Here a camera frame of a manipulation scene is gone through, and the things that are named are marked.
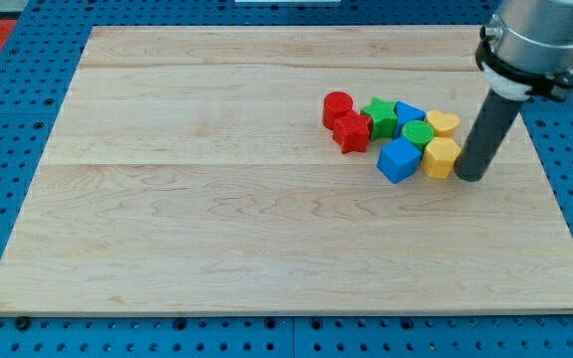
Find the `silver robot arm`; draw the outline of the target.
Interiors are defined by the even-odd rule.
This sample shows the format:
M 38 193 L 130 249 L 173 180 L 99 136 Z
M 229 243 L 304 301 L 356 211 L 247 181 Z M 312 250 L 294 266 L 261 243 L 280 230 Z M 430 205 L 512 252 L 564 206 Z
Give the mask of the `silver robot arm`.
M 564 101 L 573 92 L 573 0 L 503 0 L 479 37 L 477 66 L 494 93 Z

